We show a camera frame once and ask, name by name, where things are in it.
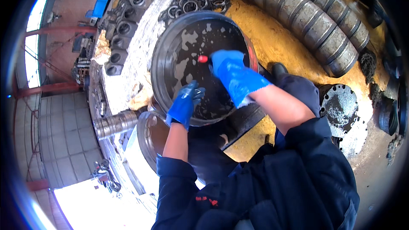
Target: red marker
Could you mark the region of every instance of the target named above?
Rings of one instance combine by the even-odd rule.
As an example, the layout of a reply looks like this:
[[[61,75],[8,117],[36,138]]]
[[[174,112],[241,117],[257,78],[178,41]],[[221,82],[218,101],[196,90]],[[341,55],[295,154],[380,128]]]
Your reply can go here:
[[[197,58],[197,61],[200,62],[200,63],[205,63],[205,62],[207,62],[207,56],[199,55],[199,57]]]

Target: yellow floor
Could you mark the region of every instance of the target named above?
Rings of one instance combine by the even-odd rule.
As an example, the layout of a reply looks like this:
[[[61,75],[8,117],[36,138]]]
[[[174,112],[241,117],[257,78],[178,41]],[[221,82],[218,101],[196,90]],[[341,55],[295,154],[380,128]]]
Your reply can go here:
[[[377,68],[375,82],[382,90],[386,89],[389,80],[381,63],[382,48],[385,43],[386,25],[372,29],[365,18],[366,6],[354,3],[357,0],[344,0],[364,22],[369,30],[370,42],[368,48],[377,56]],[[276,19],[264,13],[256,6],[243,2],[243,0],[231,0],[232,6],[226,16],[235,21],[242,31],[250,38],[254,45],[258,61],[268,70],[271,64],[282,62],[290,74],[303,76],[317,84],[342,83],[351,87],[356,93],[359,102],[358,115],[366,122],[372,116],[372,104],[368,98],[369,88],[365,84],[365,76],[359,68],[359,63],[341,78],[330,78],[318,64],[315,57],[295,38],[291,32],[285,29]],[[248,161],[264,144],[266,134],[270,134],[270,142],[274,142],[275,125],[268,116],[263,118],[248,133],[230,146],[225,153],[236,161]]]

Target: pile of metal rings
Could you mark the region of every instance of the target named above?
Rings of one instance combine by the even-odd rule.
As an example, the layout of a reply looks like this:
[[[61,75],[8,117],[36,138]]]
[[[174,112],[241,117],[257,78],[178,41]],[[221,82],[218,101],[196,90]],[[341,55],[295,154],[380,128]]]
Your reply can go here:
[[[120,75],[128,56],[126,49],[135,34],[142,15],[153,0],[119,0],[116,8],[107,12],[102,28],[105,38],[111,40],[112,50],[109,61],[105,63],[107,75]]]
[[[184,13],[199,10],[220,10],[220,13],[224,14],[230,6],[230,0],[173,0],[167,9],[160,13],[158,22],[164,21],[167,27],[174,19]]]

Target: blue rubber glove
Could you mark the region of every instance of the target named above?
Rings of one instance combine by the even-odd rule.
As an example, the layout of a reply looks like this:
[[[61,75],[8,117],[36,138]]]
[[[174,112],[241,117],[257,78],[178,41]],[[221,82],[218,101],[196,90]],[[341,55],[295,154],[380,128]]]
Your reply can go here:
[[[236,108],[253,102],[248,95],[271,84],[260,74],[245,67],[243,57],[244,54],[236,50],[219,50],[210,55],[213,63],[211,71],[222,81]]]
[[[183,86],[177,93],[177,97],[166,115],[168,126],[176,120],[186,130],[189,130],[190,118],[193,115],[194,106],[199,104],[205,95],[205,88],[198,88],[199,84],[193,80],[190,84]]]

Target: metal block with hole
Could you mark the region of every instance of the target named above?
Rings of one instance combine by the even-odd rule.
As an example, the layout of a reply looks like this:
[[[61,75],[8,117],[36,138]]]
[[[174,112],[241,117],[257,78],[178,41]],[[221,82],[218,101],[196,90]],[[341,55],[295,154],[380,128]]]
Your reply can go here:
[[[117,33],[124,37],[133,37],[138,25],[135,22],[120,21],[117,26]]]
[[[119,34],[116,34],[111,41],[111,49],[123,49],[126,50],[129,47],[130,41],[132,38],[124,37]]]
[[[116,64],[116,65],[123,65],[126,61],[126,57],[128,56],[128,53],[126,50],[112,50],[111,57],[109,58],[109,62]]]
[[[123,68],[123,65],[113,64],[111,62],[105,63],[105,73],[107,75],[120,75]]]

